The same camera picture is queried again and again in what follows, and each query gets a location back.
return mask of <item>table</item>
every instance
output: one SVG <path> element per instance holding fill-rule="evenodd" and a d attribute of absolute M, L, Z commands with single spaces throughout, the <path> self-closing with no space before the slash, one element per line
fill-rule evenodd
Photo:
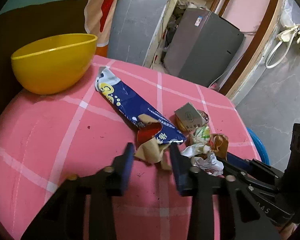
<path fill-rule="evenodd" d="M 94 174 L 111 164 L 127 142 L 135 141 L 135 132 L 95 91 L 98 68 L 104 65 L 173 122 L 174 111 L 191 102 L 209 115 L 213 133 L 229 137 L 229 152 L 260 160 L 225 96 L 145 67 L 95 56 L 86 74 L 67 91 L 39 96 L 22 90 L 0 116 L 0 221 L 16 240 L 67 175 Z M 113 198 L 118 240 L 185 240 L 190 206 L 191 198 L 178 195 L 169 172 L 135 161 L 126 194 Z M 216 239 L 218 230 L 216 221 Z"/>

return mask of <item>orange fabric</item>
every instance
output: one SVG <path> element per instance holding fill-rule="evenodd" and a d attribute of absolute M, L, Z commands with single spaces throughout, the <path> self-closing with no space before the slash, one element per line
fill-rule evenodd
<path fill-rule="evenodd" d="M 108 45 L 106 45 L 104 47 L 97 47 L 97 49 L 96 49 L 96 55 L 99 55 L 102 57 L 106 57 L 107 52 L 108 52 Z"/>

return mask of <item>refrigerator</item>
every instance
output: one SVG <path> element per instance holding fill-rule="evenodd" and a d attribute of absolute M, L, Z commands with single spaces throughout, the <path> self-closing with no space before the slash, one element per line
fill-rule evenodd
<path fill-rule="evenodd" d="M 225 71 L 243 38 L 217 14 L 187 8 L 163 62 L 170 75 L 208 87 Z"/>

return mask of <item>yellow bowl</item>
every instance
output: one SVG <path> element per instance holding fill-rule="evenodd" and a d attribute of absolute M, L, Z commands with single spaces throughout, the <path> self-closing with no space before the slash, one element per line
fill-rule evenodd
<path fill-rule="evenodd" d="M 27 90 L 49 95 L 74 85 L 87 71 L 97 37 L 71 33 L 31 42 L 11 56 L 13 72 Z"/>

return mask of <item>gray tile wall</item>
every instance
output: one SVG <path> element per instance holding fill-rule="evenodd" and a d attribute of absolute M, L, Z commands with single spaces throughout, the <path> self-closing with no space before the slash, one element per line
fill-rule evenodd
<path fill-rule="evenodd" d="M 293 2 L 292 20 L 300 24 L 300 8 Z M 286 46 L 281 46 L 276 58 Z M 285 59 L 267 69 L 237 106 L 245 125 L 266 147 L 270 164 L 284 171 L 290 156 L 292 127 L 300 122 L 300 44 L 293 42 Z"/>
<path fill-rule="evenodd" d="M 142 65 L 154 30 L 168 0 L 118 0 L 108 57 Z"/>

